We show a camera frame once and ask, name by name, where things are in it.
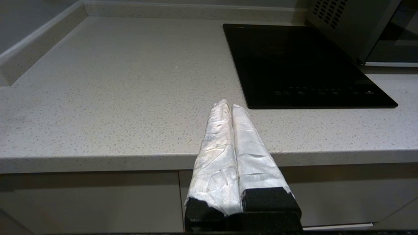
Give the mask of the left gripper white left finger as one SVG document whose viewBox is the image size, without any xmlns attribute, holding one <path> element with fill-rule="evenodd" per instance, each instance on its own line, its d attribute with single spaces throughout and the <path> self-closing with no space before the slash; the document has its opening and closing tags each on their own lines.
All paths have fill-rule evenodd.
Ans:
<svg viewBox="0 0 418 235">
<path fill-rule="evenodd" d="M 227 100 L 209 113 L 185 201 L 186 231 L 221 231 L 223 220 L 242 212 L 232 115 Z"/>
</svg>

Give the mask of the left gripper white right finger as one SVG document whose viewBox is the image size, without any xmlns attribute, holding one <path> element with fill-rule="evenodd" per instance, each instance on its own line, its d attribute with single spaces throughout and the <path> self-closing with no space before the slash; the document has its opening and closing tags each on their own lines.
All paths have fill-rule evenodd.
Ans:
<svg viewBox="0 0 418 235">
<path fill-rule="evenodd" d="M 301 213 L 290 186 L 243 107 L 232 106 L 232 124 L 239 177 L 239 211 Z"/>
</svg>

